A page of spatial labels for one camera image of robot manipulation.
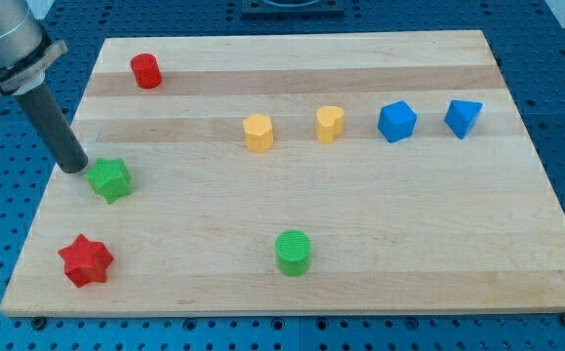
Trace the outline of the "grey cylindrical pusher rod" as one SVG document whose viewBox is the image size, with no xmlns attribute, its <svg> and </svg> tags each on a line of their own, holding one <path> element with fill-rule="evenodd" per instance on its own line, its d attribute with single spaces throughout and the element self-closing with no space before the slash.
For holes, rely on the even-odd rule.
<svg viewBox="0 0 565 351">
<path fill-rule="evenodd" d="M 70 128 L 46 83 L 15 94 L 15 101 L 66 174 L 76 174 L 88 165 L 88 156 Z"/>
</svg>

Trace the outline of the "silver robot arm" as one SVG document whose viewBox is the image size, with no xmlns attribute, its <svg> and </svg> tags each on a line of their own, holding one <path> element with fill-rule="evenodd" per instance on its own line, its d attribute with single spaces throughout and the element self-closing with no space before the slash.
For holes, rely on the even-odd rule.
<svg viewBox="0 0 565 351">
<path fill-rule="evenodd" d="M 0 95 L 11 96 L 66 174 L 88 165 L 88 156 L 45 82 L 48 68 L 67 53 L 52 40 L 24 0 L 0 0 Z"/>
</svg>

